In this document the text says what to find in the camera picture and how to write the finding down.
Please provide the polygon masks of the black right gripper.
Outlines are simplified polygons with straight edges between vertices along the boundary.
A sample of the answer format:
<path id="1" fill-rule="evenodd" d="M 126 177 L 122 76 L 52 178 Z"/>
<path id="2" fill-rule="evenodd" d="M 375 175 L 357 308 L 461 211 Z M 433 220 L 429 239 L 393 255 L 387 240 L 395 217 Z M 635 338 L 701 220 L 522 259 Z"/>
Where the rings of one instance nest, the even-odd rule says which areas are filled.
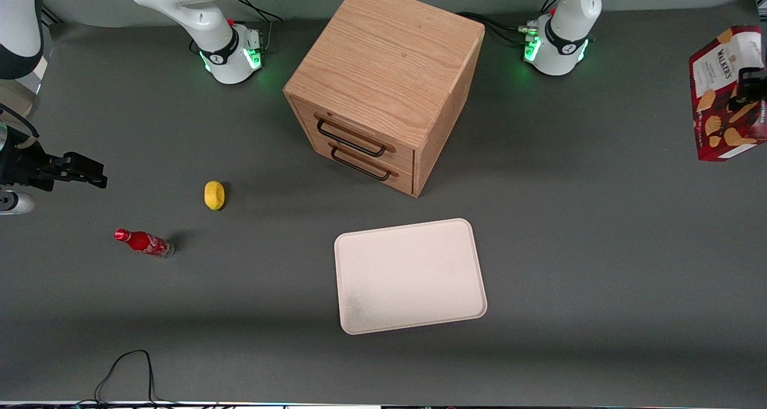
<path id="1" fill-rule="evenodd" d="M 69 181 L 88 183 L 102 190 L 107 187 L 103 164 L 82 154 L 68 152 L 61 158 L 60 172 L 53 164 L 54 159 L 36 138 L 26 141 L 7 138 L 2 143 L 1 185 L 32 186 L 50 192 L 56 181 L 64 181 L 66 177 Z"/>

